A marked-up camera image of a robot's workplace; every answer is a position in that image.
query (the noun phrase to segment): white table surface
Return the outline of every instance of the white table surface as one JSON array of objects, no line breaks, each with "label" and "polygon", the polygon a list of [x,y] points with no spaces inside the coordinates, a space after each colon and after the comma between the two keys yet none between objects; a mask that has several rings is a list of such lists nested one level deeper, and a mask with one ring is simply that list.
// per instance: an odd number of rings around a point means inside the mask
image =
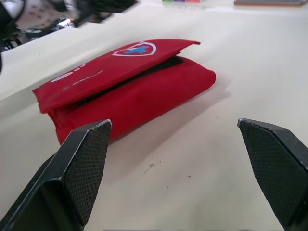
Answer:
[{"label": "white table surface", "polygon": [[236,125],[240,117],[274,123],[308,144],[308,7],[234,8],[228,0],[145,1],[101,25],[5,52],[0,218],[59,147],[31,90],[99,54],[155,38],[200,41],[182,55],[214,70],[217,82],[109,146],[85,230],[282,230]]}]

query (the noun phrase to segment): textured gripper pad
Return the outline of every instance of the textured gripper pad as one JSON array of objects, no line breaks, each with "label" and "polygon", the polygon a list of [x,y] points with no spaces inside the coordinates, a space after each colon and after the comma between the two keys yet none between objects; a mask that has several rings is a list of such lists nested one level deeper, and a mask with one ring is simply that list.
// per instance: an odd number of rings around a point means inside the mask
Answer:
[{"label": "textured gripper pad", "polygon": [[76,153],[65,176],[65,187],[81,225],[88,223],[101,184],[111,126],[91,131]]},{"label": "textured gripper pad", "polygon": [[240,129],[254,175],[283,227],[290,225],[307,193],[305,170],[270,131],[248,123]]}]

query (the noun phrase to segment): first aid kit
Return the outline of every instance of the first aid kit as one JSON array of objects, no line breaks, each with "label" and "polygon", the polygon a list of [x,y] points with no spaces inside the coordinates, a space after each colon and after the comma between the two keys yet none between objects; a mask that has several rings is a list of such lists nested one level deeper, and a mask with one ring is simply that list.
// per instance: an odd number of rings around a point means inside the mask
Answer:
[{"label": "first aid kit", "polygon": [[74,129],[110,119],[111,139],[210,88],[213,71],[177,54],[196,41],[156,39],[97,57],[33,90],[59,142]]}]

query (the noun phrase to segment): printed logo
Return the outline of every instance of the printed logo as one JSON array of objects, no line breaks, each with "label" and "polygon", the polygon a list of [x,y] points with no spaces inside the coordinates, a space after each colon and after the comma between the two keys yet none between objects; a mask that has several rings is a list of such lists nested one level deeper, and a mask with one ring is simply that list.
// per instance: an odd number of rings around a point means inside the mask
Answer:
[{"label": "printed logo", "polygon": [[50,81],[50,83],[56,82],[56,81],[58,81],[58,80],[60,80],[60,79],[63,79],[63,78],[65,78],[65,77],[70,76],[70,75],[73,74],[74,72],[79,71],[79,70],[80,70],[82,67],[84,67],[85,65],[86,65],[86,64],[83,64],[83,65],[77,67],[75,70],[70,71],[70,72],[68,72],[68,73],[66,73],[66,74],[64,74],[64,75],[61,75],[61,76],[59,76],[59,77],[53,79],[52,81]]},{"label": "printed logo", "polygon": [[155,54],[156,46],[150,42],[139,42],[124,50],[114,52],[115,56],[147,56]]}]

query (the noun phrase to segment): wooden board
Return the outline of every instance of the wooden board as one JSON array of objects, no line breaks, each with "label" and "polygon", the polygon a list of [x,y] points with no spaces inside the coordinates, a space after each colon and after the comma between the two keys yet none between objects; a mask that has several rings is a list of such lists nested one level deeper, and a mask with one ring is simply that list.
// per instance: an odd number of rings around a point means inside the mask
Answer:
[{"label": "wooden board", "polygon": [[235,0],[234,5],[246,6],[302,6],[307,0]]}]

